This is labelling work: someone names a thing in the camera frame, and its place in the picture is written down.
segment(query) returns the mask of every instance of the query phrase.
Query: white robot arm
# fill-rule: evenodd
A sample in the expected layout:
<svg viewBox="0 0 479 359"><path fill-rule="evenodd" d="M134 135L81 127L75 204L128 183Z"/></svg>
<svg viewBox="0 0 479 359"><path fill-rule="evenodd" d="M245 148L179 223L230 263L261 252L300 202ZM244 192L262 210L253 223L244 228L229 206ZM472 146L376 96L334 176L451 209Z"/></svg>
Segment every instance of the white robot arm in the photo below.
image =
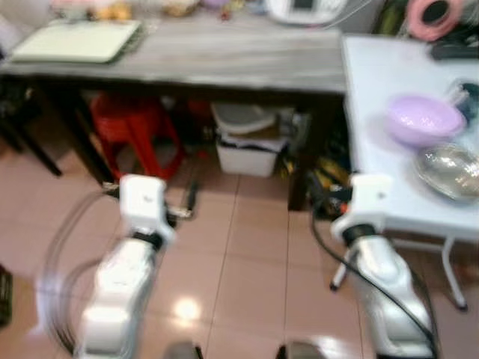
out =
<svg viewBox="0 0 479 359"><path fill-rule="evenodd" d="M169 209L165 183L127 175L120 181L120 211L128 235L97 270L93 297L83 312L78 359L132 359L140 318L156 276L157 254L174 241L172 221L192 216ZM182 358L198 359L195 348Z"/></svg>
<svg viewBox="0 0 479 359"><path fill-rule="evenodd" d="M370 338L378 358L436 358L436 350L430 342L433 323L412 288L411 271L391 242L380 235L385 227L392 179L359 174L352 177L351 185L353 195L348 210L332 223L331 232L334 239L347 245L345 258L358 272L353 276L354 287L367 314ZM314 191L316 201L322 201L323 194ZM332 281L332 290L338 288L346 270L342 264ZM387 292L403 309L363 277Z"/></svg>

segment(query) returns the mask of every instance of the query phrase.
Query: lavender plastic bowl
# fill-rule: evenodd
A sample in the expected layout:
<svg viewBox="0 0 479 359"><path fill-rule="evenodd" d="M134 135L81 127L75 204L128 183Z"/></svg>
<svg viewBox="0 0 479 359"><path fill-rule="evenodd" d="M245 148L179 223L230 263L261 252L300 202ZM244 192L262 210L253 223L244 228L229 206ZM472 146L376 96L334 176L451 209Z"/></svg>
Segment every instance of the lavender plastic bowl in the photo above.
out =
<svg viewBox="0 0 479 359"><path fill-rule="evenodd" d="M230 2L230 0L203 0L202 2L208 7L221 7Z"/></svg>
<svg viewBox="0 0 479 359"><path fill-rule="evenodd" d="M464 116L447 102L424 96L401 96L388 107L388 130L398 141L429 147L459 134Z"/></svg>

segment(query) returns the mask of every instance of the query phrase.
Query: white tabletop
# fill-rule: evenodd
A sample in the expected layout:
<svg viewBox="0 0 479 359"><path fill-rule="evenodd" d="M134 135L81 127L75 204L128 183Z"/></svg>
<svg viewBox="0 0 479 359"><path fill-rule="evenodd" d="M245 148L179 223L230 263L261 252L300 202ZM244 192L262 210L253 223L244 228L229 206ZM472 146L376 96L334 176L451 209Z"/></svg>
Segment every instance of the white tabletop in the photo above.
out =
<svg viewBox="0 0 479 359"><path fill-rule="evenodd" d="M395 181L386 227L479 240L479 203L456 203L428 188L415 175L415 151L384 127L391 99L412 93L445 99L455 80L479 82L479 61L435 62L423 43L372 36L346 37L344 57L353 167ZM477 128L459 141L479 154Z"/></svg>

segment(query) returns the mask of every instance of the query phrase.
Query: tiled floor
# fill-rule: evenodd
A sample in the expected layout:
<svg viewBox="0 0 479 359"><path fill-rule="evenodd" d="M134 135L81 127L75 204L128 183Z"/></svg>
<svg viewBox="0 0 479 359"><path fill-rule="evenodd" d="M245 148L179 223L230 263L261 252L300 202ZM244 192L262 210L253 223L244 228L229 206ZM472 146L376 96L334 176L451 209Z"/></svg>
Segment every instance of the tiled floor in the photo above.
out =
<svg viewBox="0 0 479 359"><path fill-rule="evenodd" d="M15 276L13 322L0 330L2 359L67 358L44 331L37 305L55 293L37 279L68 210L97 185L74 154L58 164L65 175L56 179L27 155L0 152L0 263ZM286 339L298 339L320 344L328 359L372 359L355 293L348 281L329 291L336 264L311 237L308 215L287 212L287 183L225 175L214 160L190 160L168 190L172 203L181 201L192 177L203 183L198 215L180 226L162 262L137 358L161 358L169 343L193 340L208 359L274 359ZM331 242L329 224L320 229ZM73 231L61 274L101 257L121 233L115 202L101 200ZM477 248L454 255L468 313L448 300L438 257L401 253L431 285L443 358L479 358ZM89 271L71 293L74 323L92 277Z"/></svg>

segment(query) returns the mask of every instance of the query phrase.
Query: metal bowl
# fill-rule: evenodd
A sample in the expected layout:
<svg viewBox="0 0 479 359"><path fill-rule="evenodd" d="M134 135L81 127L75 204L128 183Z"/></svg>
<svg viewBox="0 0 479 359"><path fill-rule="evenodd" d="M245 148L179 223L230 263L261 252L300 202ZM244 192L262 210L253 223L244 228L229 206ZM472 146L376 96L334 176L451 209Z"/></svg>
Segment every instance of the metal bowl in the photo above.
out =
<svg viewBox="0 0 479 359"><path fill-rule="evenodd" d="M422 150L415 159L420 178L449 198L479 199L479 157L454 144Z"/></svg>

